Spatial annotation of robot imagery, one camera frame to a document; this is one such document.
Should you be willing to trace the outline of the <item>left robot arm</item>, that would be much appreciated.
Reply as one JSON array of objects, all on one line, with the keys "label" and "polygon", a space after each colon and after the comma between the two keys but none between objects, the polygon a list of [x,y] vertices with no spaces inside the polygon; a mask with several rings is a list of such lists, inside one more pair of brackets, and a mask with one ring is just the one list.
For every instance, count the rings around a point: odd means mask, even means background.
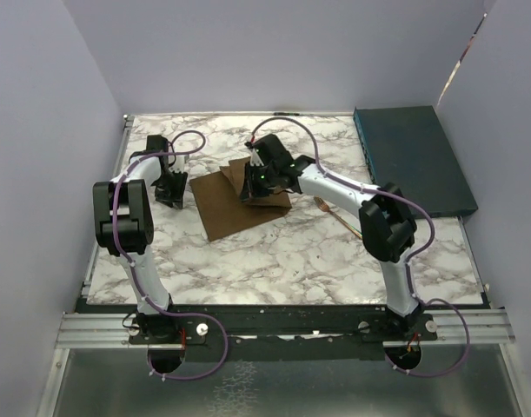
[{"label": "left robot arm", "polygon": [[127,168],[108,182],[93,186],[96,241],[118,259],[136,296],[136,318],[128,326],[146,341],[185,343],[186,330],[168,314],[173,307],[169,291],[157,272],[151,243],[154,222],[149,192],[172,209],[183,207],[188,174],[183,156],[172,150],[164,136],[149,135],[146,149],[131,155]]}]

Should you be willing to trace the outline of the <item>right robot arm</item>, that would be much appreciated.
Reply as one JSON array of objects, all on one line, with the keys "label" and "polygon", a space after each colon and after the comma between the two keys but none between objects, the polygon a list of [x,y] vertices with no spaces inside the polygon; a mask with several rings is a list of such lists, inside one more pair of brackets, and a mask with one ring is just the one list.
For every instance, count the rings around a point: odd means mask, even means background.
[{"label": "right robot arm", "polygon": [[386,289],[386,329],[405,340],[418,327],[420,302],[410,283],[407,257],[415,243],[415,218],[398,187],[363,184],[337,176],[317,156],[293,157],[278,136],[269,134],[245,142],[250,159],[244,165],[239,198],[243,202],[291,191],[319,197],[353,215],[360,223],[362,244],[381,265]]}]

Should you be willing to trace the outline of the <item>brown cloth napkin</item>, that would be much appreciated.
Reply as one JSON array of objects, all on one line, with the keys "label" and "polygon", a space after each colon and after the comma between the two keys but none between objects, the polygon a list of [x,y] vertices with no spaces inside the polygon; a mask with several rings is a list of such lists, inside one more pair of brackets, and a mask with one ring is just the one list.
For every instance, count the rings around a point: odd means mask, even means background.
[{"label": "brown cloth napkin", "polygon": [[248,157],[230,160],[217,172],[189,182],[202,225],[211,242],[282,218],[292,209],[286,193],[247,202],[240,200],[247,162]]}]

